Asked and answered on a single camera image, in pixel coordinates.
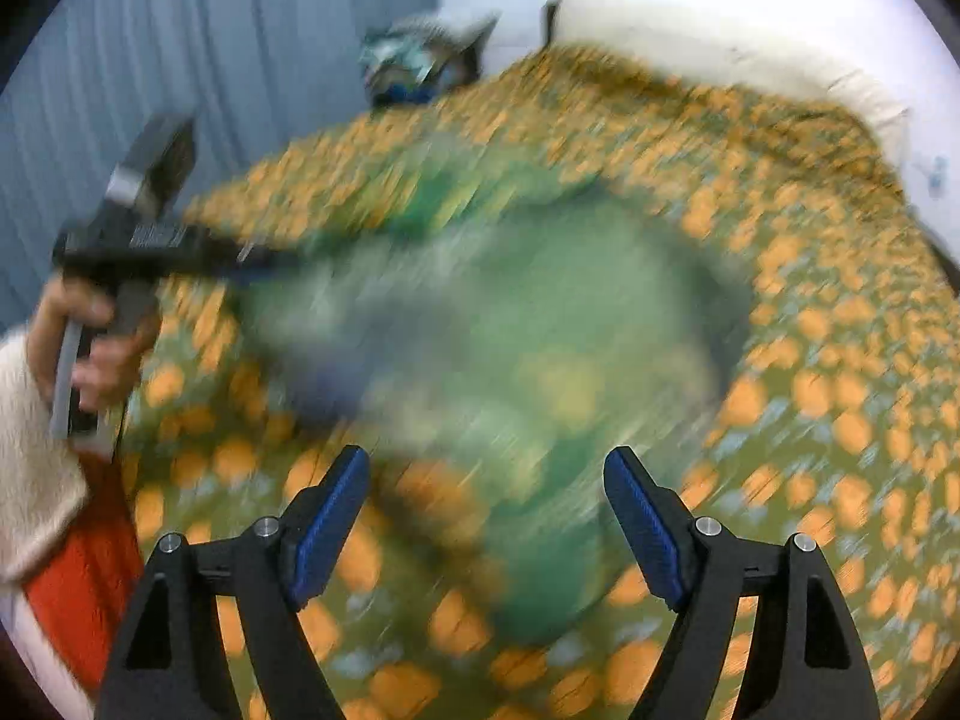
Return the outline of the cream fleece sleeve forearm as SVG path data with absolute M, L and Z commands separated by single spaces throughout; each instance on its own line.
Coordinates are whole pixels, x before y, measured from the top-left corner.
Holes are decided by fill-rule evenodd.
M 0 406 L 2 582 L 18 583 L 43 564 L 88 497 L 75 455 L 50 437 L 49 410 L 28 367 L 24 328 L 2 338 Z

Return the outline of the person left hand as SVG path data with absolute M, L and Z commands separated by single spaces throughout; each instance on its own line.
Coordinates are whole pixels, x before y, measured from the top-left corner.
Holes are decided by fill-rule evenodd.
M 114 302 L 94 284 L 82 278 L 55 273 L 44 286 L 26 337 L 26 361 L 47 406 L 52 405 L 55 372 L 65 328 L 71 320 L 88 327 L 109 327 Z M 89 345 L 86 356 L 73 366 L 71 385 L 80 395 L 80 408 L 99 413 L 121 405 L 142 378 L 146 356 L 155 348 L 161 317 L 151 304 L 132 333 L 104 333 Z

